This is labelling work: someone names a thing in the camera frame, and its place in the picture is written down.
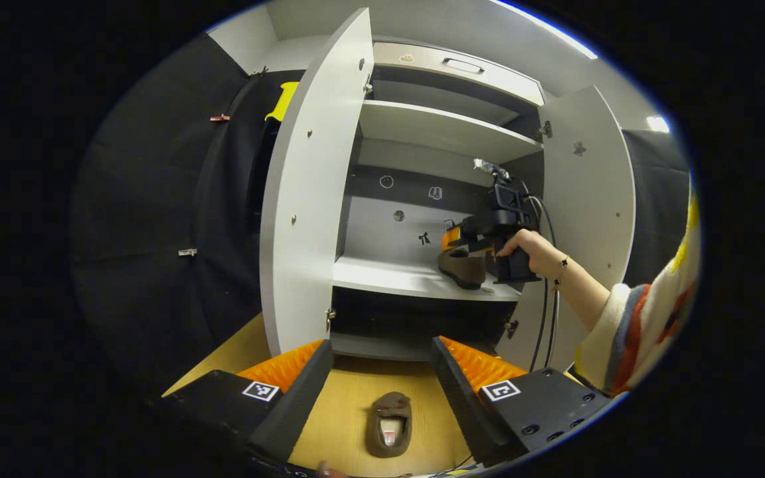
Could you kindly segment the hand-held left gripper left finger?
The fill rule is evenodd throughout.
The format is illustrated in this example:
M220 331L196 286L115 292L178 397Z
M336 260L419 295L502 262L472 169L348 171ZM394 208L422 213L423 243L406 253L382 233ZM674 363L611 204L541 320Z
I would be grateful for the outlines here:
M328 339L242 372L212 370L160 399L160 415L225 457L287 463L332 369Z

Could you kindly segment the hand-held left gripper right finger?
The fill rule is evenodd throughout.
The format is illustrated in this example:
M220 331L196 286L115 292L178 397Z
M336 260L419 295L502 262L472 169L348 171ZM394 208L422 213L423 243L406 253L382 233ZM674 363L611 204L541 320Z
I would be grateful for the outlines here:
M444 336L430 356L471 456L487 468L552 444L608 404L562 371L527 372Z

